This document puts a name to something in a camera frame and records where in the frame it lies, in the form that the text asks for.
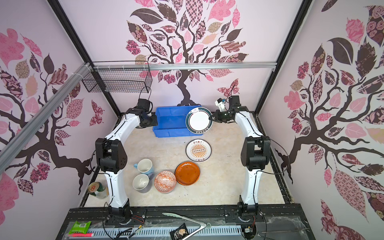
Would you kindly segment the blue plastic bin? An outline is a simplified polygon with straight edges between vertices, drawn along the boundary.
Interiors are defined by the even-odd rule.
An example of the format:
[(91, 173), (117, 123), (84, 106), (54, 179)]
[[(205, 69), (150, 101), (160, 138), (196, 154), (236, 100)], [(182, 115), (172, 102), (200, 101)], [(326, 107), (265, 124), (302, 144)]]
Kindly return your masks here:
[(157, 138), (201, 136), (190, 132), (186, 125), (187, 114), (197, 106), (158, 107), (158, 125), (153, 127)]

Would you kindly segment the green rimmed white plate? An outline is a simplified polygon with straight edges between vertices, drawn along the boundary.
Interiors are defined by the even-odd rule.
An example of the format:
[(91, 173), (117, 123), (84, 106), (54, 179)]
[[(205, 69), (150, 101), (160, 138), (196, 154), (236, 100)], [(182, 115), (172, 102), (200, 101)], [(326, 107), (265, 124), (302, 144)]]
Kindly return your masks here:
[(211, 116), (212, 113), (207, 108), (194, 108), (186, 116), (186, 127), (193, 134), (204, 134), (213, 125), (213, 121), (210, 119)]

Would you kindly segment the sunburst pattern white plate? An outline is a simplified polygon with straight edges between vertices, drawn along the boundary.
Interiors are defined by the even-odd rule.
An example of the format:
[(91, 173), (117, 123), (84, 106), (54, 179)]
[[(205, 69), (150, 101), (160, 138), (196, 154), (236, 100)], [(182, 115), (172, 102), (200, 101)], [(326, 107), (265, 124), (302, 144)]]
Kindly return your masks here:
[(212, 154), (211, 145), (203, 139), (190, 141), (186, 146), (186, 155), (193, 162), (204, 162)]

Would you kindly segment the clear ribbed glass plate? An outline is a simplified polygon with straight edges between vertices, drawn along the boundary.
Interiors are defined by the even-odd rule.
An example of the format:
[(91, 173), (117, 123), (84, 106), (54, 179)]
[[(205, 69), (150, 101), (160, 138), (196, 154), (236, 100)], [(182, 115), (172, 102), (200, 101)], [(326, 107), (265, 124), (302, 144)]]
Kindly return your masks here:
[(176, 180), (183, 186), (190, 186), (196, 183), (200, 174), (201, 170), (194, 162), (183, 162), (175, 169)]

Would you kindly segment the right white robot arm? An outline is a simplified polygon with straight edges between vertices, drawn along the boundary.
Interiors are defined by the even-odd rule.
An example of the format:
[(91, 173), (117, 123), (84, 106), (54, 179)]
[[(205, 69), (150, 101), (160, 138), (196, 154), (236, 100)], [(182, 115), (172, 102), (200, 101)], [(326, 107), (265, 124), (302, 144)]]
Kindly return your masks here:
[(216, 110), (210, 120), (216, 123), (236, 123), (245, 136), (241, 151), (241, 163), (246, 168), (245, 185), (238, 202), (238, 214), (256, 213), (259, 208), (258, 191), (263, 170), (268, 165), (271, 154), (271, 140), (258, 129), (253, 114), (242, 106), (239, 96), (219, 98)]

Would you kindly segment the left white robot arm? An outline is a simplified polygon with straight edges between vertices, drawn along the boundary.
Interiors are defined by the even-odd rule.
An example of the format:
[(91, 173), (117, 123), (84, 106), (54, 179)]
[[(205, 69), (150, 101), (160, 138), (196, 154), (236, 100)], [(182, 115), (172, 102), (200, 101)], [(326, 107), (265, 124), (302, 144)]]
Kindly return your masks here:
[(95, 142), (97, 165), (105, 174), (108, 184), (108, 212), (126, 221), (131, 219), (132, 213), (123, 176), (123, 169), (128, 163), (124, 143), (134, 129), (158, 125), (157, 116), (152, 115), (152, 110), (153, 103), (150, 100), (139, 98), (137, 105), (121, 116), (112, 132)]

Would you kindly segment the light blue mug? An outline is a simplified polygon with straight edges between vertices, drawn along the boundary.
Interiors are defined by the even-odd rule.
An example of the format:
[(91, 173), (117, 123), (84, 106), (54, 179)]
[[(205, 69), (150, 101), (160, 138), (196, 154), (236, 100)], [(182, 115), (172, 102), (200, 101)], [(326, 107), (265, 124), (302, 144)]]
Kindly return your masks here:
[(142, 159), (134, 167), (141, 173), (152, 178), (154, 175), (154, 165), (150, 159)]

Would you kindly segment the lavender mug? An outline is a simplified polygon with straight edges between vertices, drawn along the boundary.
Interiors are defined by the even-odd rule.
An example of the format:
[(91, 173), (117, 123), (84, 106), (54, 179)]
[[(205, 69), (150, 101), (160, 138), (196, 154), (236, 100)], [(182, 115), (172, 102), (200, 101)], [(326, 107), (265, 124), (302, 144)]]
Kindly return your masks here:
[(148, 175), (137, 175), (133, 180), (133, 188), (139, 193), (147, 193), (151, 189), (151, 180)]

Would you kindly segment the red patterned bowl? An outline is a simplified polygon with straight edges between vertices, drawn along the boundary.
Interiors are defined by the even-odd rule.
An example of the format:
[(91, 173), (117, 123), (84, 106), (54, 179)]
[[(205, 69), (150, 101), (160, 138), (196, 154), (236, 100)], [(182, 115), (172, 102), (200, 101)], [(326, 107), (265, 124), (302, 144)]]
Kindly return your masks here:
[(176, 186), (177, 180), (175, 175), (170, 171), (162, 171), (158, 173), (154, 180), (156, 190), (162, 194), (172, 192)]

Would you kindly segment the green drink can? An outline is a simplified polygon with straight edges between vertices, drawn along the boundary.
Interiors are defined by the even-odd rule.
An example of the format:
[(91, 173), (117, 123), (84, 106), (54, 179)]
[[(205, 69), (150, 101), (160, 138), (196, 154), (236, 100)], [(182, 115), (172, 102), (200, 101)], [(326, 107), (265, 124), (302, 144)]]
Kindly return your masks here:
[(91, 183), (87, 188), (87, 192), (98, 199), (105, 199), (109, 196), (107, 188), (100, 182)]

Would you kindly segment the dark snack packet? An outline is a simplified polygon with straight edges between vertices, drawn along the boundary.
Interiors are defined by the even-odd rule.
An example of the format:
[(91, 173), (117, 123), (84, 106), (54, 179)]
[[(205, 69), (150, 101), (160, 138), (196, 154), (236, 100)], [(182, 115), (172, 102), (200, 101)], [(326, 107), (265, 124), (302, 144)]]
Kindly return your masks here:
[(171, 240), (183, 240), (185, 237), (189, 236), (189, 231), (185, 223), (180, 227), (170, 232)]

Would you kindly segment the green snack packet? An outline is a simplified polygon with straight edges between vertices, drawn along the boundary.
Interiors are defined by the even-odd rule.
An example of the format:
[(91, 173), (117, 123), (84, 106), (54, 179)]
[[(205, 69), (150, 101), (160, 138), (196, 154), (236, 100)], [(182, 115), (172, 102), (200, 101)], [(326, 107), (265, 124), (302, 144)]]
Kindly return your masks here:
[(78, 221), (76, 221), (70, 229), (69, 234), (87, 234), (91, 223), (91, 221), (84, 223), (79, 223)]

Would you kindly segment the pink marker pen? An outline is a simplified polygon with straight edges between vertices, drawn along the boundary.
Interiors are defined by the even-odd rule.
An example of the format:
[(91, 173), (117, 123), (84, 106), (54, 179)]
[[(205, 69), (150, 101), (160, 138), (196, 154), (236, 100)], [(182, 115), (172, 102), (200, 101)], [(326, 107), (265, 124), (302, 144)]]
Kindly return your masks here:
[(69, 237), (73, 237), (73, 238), (92, 238), (94, 236), (94, 233), (86, 233), (86, 234), (83, 234), (83, 233), (73, 233), (73, 234), (69, 234)]

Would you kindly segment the green handled metal tongs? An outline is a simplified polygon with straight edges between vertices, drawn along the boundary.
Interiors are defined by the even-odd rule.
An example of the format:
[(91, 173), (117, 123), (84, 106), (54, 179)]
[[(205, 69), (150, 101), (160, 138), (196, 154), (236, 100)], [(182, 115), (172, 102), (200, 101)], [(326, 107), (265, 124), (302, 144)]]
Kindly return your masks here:
[(194, 231), (188, 230), (190, 235), (185, 237), (183, 240), (188, 240), (189, 238), (191, 238), (195, 234), (199, 233), (200, 231), (202, 231), (204, 229), (209, 229), (212, 226), (210, 223), (204, 223), (202, 221), (191, 219), (191, 218), (188, 218), (188, 217), (185, 217), (185, 216), (181, 216), (181, 215), (178, 215), (178, 214), (175, 214), (175, 213), (164, 212), (164, 213), (162, 213), (162, 215), (167, 216), (167, 217), (172, 217), (172, 218), (177, 218), (177, 219), (183, 220), (184, 221), (183, 223), (185, 223), (186, 226), (187, 226), (187, 223), (193, 223), (193, 224), (196, 225), (197, 228)]

